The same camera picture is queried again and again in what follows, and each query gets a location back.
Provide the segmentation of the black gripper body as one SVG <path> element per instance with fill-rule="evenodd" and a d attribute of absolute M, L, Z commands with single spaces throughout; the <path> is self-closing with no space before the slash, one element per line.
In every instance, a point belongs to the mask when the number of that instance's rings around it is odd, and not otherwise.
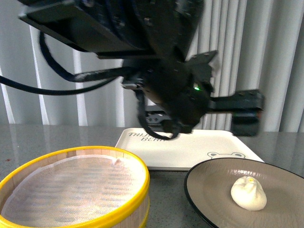
<path fill-rule="evenodd" d="M 137 85 L 138 119 L 143 128 L 158 128 L 166 133 L 191 133 L 200 118 L 209 111 L 213 87 L 210 83 L 217 51 L 193 56 L 185 61 L 179 53 L 160 59 L 128 59 L 125 67 L 133 67 L 136 77 L 127 80 Z M 159 123 L 149 123 L 144 98 L 157 104 L 168 116 Z"/>

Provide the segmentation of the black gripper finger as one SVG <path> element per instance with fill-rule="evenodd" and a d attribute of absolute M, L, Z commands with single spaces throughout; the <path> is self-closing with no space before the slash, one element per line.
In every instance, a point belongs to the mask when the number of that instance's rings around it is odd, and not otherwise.
<path fill-rule="evenodd" d="M 149 126 L 159 126 L 162 122 L 171 120 L 166 112 L 159 106 L 146 106 L 145 115 Z"/>
<path fill-rule="evenodd" d="M 211 98 L 209 113 L 232 114 L 229 131 L 234 136 L 256 136 L 264 105 L 265 96 L 259 90 L 243 90 L 230 96 Z"/>

